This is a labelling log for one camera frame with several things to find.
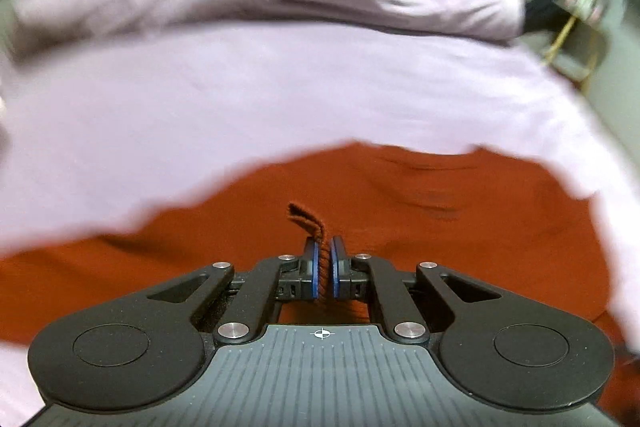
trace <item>black object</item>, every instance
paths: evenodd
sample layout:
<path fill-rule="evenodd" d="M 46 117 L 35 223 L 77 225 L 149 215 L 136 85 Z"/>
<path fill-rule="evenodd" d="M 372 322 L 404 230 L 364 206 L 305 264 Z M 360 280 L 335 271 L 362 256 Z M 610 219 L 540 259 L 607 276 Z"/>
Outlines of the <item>black object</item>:
<path fill-rule="evenodd" d="M 273 324 L 316 298 L 316 251 L 215 263 L 49 325 L 28 425 L 616 425 L 593 405 L 613 365 L 600 330 L 434 263 L 399 272 L 336 237 L 334 295 L 372 325 Z"/>
<path fill-rule="evenodd" d="M 548 30 L 559 32 L 571 15 L 559 7 L 555 0 L 531 0 L 525 4 L 523 33 Z"/>

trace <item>metal screw head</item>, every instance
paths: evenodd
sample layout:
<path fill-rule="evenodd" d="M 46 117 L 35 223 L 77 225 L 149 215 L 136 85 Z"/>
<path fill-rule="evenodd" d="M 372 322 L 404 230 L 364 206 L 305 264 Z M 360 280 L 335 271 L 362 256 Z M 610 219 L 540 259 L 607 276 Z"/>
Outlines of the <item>metal screw head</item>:
<path fill-rule="evenodd" d="M 401 322 L 396 325 L 394 331 L 396 335 L 405 339 L 417 339 L 427 332 L 426 328 L 417 322 Z"/>
<path fill-rule="evenodd" d="M 240 322 L 228 322 L 218 328 L 218 334 L 226 339 L 240 339 L 249 332 L 249 327 Z"/>

